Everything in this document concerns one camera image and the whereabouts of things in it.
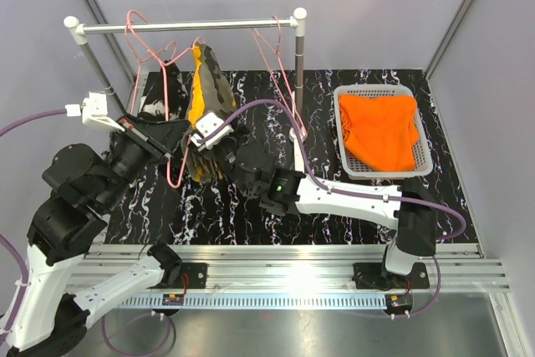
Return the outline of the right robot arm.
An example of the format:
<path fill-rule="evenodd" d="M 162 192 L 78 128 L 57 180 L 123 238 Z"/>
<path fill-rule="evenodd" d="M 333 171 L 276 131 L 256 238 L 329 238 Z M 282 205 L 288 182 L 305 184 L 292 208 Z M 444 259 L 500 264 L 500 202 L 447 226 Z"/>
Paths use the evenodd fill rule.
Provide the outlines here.
<path fill-rule="evenodd" d="M 379 268 L 387 286 L 400 286 L 418 259 L 435 256 L 436 212 L 418 186 L 361 186 L 320 179 L 303 158 L 301 138 L 293 135 L 292 142 L 295 170 L 277 166 L 257 141 L 231 127 L 197 130 L 189 146 L 219 162 L 244 196 L 257 198 L 273 215 L 333 215 L 393 230 Z"/>

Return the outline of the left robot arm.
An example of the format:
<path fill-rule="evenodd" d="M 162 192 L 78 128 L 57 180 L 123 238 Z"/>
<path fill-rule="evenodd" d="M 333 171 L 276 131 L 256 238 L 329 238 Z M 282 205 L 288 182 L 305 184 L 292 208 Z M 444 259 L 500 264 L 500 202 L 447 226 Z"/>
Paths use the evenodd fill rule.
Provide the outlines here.
<path fill-rule="evenodd" d="M 150 164 L 166 164 L 189 124 L 149 122 L 132 115 L 110 121 L 115 133 L 106 158 L 86 144 L 67 145 L 43 173 L 52 191 L 28 229 L 27 260 L 19 290 L 3 317 L 1 340 L 9 356 L 62 356 L 95 323 L 131 296 L 171 288 L 181 278 L 181 258 L 158 242 L 130 267 L 78 293 L 67 291 L 74 270 L 107 226 L 104 216 Z"/>

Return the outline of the orange trousers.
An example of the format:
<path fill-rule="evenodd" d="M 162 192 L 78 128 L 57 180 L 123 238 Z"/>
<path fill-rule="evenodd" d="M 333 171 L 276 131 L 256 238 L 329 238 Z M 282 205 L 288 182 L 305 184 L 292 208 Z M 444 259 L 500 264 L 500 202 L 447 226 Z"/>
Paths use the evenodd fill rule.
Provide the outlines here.
<path fill-rule="evenodd" d="M 416 100 L 408 95 L 365 98 L 339 96 L 344 147 L 375 171 L 412 171 L 413 146 L 420 135 Z"/>

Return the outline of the camouflage yellow trousers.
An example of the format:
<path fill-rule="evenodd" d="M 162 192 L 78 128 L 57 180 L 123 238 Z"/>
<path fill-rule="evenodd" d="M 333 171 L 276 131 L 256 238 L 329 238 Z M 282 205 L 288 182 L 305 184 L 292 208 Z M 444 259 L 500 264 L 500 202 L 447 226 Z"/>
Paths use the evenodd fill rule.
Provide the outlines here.
<path fill-rule="evenodd" d="M 193 161 L 190 149 L 191 135 L 196 122 L 209 111 L 215 112 L 223 120 L 237 110 L 232 87 L 221 71 L 213 50 L 205 43 L 198 43 L 192 51 L 195 72 L 191 84 L 191 97 L 186 110 L 186 119 L 191 128 L 181 141 L 181 150 L 186 156 L 186 167 L 191 179 L 207 183 L 223 178 L 229 173 L 208 173 Z"/>

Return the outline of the pink hanger with camouflage trousers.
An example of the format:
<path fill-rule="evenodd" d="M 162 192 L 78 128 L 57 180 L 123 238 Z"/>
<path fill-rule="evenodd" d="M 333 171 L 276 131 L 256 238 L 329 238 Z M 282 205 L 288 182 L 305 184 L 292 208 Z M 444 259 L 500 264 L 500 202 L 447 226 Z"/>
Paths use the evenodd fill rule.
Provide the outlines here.
<path fill-rule="evenodd" d="M 165 117 L 165 121 L 171 121 L 171 117 L 170 117 L 170 103 L 169 103 L 169 81 L 168 81 L 168 74 L 167 74 L 167 67 L 174 64 L 176 61 L 178 61 L 179 59 L 181 59 L 185 54 L 187 54 L 188 52 L 192 52 L 195 48 L 195 46 L 197 45 L 198 41 L 200 40 L 200 38 L 196 38 L 192 44 L 188 47 L 188 48 L 185 48 L 182 52 L 180 52 L 179 54 L 177 53 L 177 50 L 178 50 L 178 45 L 177 45 L 177 50 L 176 50 L 176 54 L 174 57 L 171 56 L 171 58 L 168 60 L 168 61 L 165 61 L 164 59 L 161 59 L 160 58 L 160 55 L 158 56 L 158 60 L 155 60 L 159 66 L 160 66 L 160 71 L 162 72 L 162 80 L 163 80 L 163 100 L 164 100 L 164 117 Z"/>

